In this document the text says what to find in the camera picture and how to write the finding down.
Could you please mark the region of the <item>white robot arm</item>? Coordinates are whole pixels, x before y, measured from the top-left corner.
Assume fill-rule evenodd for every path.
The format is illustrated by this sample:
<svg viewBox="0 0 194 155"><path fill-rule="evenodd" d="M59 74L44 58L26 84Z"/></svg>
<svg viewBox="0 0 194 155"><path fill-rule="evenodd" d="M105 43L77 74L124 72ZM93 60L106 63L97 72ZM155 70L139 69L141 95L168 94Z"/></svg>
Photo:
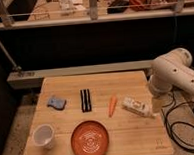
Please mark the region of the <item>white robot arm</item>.
<svg viewBox="0 0 194 155"><path fill-rule="evenodd" d="M185 48L175 48L152 60L148 89L153 95L154 113L161 109L162 95L168 94L172 87L194 96L194 70L190 68L192 62L192 55Z"/></svg>

